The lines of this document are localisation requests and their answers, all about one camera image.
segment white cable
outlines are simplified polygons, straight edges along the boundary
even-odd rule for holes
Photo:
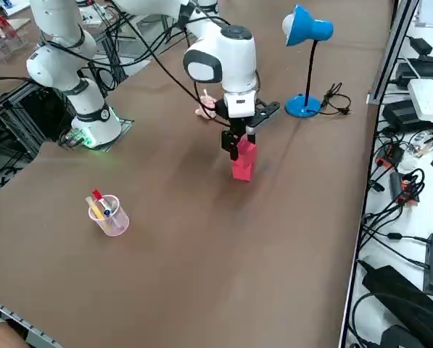
[[[404,58],[404,60],[408,63],[408,66],[413,71],[414,75],[416,75],[417,78],[421,78],[421,76],[418,74],[418,72],[416,71],[416,69],[414,68],[414,66],[410,63],[410,61],[408,60],[408,58]]]

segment white power adapter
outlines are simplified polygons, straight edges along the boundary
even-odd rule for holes
[[[418,118],[433,122],[433,80],[428,78],[410,80],[408,91]]]

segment red block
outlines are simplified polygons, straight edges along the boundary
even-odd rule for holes
[[[232,161],[232,176],[236,180],[251,181],[257,159],[257,146],[244,136],[237,145],[239,158]]]

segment lamp base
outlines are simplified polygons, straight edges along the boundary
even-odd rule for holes
[[[305,95],[298,94],[289,99],[286,103],[286,111],[289,115],[301,118],[316,116],[321,110],[321,102],[314,96],[308,98],[308,105],[305,106]]]

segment transparent cup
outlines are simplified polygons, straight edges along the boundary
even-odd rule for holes
[[[111,207],[112,211],[110,215],[103,219],[98,219],[92,209],[89,208],[88,216],[99,225],[107,236],[117,237],[128,229],[129,217],[124,212],[120,200],[116,196],[106,195],[103,196],[103,199],[106,201],[108,207]],[[100,210],[105,210],[103,204],[98,200],[95,201],[95,204],[97,204]]]

